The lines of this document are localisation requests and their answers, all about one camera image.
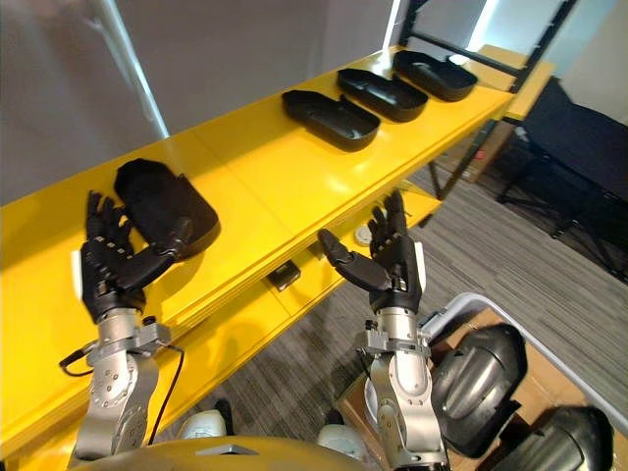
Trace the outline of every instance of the white sneaker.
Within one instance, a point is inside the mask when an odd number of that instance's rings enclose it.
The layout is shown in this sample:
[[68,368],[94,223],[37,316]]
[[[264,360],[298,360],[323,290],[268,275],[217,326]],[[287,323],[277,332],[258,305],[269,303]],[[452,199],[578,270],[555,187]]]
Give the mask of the white sneaker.
[[216,409],[198,412],[188,418],[179,430],[180,440],[224,437],[227,434],[225,419]]

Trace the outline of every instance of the black chair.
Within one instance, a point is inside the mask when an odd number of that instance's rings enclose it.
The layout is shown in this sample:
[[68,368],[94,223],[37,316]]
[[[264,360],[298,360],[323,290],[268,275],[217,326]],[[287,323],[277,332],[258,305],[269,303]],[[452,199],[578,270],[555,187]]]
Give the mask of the black chair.
[[[497,201],[542,211],[559,237],[577,227],[582,243],[613,275],[624,281],[626,265],[615,263],[602,241],[628,253],[628,128],[602,113],[577,105],[551,78],[523,122],[534,158],[506,185]],[[509,195],[514,186],[527,198]]]

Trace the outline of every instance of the silver metal arm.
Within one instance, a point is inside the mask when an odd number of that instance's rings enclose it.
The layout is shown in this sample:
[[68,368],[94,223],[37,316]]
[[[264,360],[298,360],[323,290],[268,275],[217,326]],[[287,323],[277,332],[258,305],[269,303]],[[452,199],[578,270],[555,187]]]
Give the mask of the silver metal arm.
[[87,353],[87,364],[93,366],[89,407],[71,467],[142,445],[148,402],[159,377],[152,355],[170,340],[166,326],[140,326],[135,309],[112,309],[98,324],[98,342]]
[[377,422],[393,468],[445,468],[447,457],[432,408],[428,339],[417,331],[416,314],[390,307],[377,312],[365,333],[366,350],[375,354],[371,381],[378,400]]

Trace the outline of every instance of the cardboard box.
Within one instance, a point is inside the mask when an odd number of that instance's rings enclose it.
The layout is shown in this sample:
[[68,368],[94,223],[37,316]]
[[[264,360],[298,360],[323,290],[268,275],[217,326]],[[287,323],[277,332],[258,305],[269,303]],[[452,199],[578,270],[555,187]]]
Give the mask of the cardboard box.
[[[471,183],[477,180],[489,164],[499,155],[504,145],[508,142],[508,139],[514,132],[514,129],[515,125],[510,123],[505,123],[503,121],[497,123],[495,129],[491,135],[489,135],[486,142],[476,152],[474,159],[462,174],[462,178]],[[473,132],[472,134],[459,140],[456,144],[444,152],[437,159],[436,163],[448,172],[453,172],[460,160],[462,160],[462,157],[466,154],[469,146],[473,143],[476,135],[477,133]]]

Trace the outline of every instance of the gray wall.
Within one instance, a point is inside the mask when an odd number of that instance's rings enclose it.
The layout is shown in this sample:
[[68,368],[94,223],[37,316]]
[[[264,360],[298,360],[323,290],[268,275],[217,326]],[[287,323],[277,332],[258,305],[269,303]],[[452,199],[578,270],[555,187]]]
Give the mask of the gray wall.
[[[562,76],[602,24],[617,0],[578,0],[546,52]],[[530,54],[561,0],[499,0],[484,33],[486,44]]]
[[[120,1],[171,133],[382,46],[392,0]],[[1,202],[154,140],[82,0],[2,0]]]
[[[486,0],[465,0],[464,2],[460,0],[430,0],[421,8],[414,28],[460,47],[466,47],[485,3]],[[401,0],[400,2],[392,43],[398,41],[407,4],[408,0]],[[415,38],[410,39],[408,47],[439,58],[451,55],[449,51]]]
[[628,0],[619,0],[562,77],[576,103],[628,125]]

